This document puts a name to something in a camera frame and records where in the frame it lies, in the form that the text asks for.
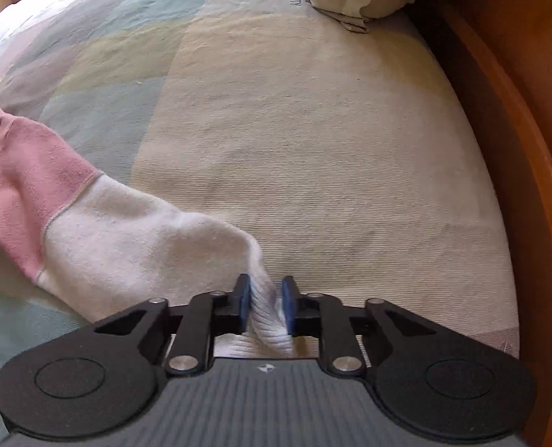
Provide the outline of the pink and white knit sweater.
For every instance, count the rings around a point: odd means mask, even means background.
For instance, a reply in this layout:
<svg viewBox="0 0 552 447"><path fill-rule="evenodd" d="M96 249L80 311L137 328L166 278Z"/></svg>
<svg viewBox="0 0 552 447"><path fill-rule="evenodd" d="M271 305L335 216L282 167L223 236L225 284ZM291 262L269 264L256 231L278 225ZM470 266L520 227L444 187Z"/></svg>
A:
<svg viewBox="0 0 552 447"><path fill-rule="evenodd" d="M1 109L0 249L91 322L150 298L185 304L248 275L251 324L216 352L295 352L252 235L111 179L49 127Z"/></svg>

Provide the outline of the wooden headboard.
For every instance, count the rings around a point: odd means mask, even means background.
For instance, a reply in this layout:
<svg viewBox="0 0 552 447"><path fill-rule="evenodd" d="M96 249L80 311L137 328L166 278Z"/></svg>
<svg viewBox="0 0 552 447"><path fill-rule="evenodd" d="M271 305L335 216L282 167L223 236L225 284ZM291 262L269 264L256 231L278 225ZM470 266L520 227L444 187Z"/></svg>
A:
<svg viewBox="0 0 552 447"><path fill-rule="evenodd" d="M537 381L524 435L552 446L552 0L415 0L409 15L463 106L495 188L520 357Z"/></svg>

